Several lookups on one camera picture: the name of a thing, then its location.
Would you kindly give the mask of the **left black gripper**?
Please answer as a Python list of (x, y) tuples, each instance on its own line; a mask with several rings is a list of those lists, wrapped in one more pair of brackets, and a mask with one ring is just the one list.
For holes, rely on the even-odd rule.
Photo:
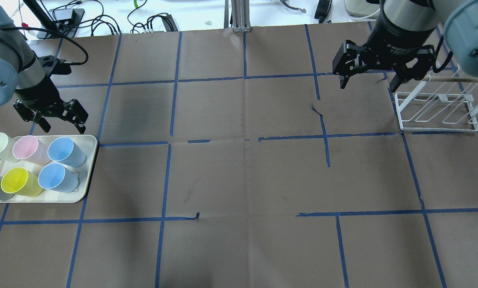
[[(17, 100), (14, 109), (25, 122), (32, 122), (37, 111), (45, 117), (57, 117), (70, 122), (78, 133), (86, 131), (88, 113), (76, 99), (69, 102), (61, 100), (59, 92), (50, 76), (68, 75), (70, 65), (54, 56), (34, 56), (26, 69), (18, 74), (19, 82), (14, 90)], [(39, 127), (49, 133), (52, 126), (45, 117), (40, 118)]]

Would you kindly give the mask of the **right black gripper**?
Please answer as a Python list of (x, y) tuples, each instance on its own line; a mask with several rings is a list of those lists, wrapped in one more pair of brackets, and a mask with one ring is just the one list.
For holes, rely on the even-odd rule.
[(422, 78), (435, 60), (433, 46), (424, 44), (432, 31), (410, 31), (387, 18), (378, 18), (363, 51), (353, 41), (345, 40), (336, 53), (332, 72), (339, 76), (340, 89), (345, 89), (349, 79), (362, 72), (362, 64), (369, 69), (393, 70), (390, 92), (414, 78)]

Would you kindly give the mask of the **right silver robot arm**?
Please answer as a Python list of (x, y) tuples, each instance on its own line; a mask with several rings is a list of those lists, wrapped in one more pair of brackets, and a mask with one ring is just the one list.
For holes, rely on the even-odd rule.
[(462, 70), (478, 78), (478, 0), (380, 0), (380, 14), (361, 46), (345, 40), (332, 62), (332, 72), (345, 89), (349, 78), (369, 70), (394, 71), (390, 90), (410, 80), (435, 73), (439, 49), (425, 44), (437, 26), (443, 27), (440, 44), (450, 51)]

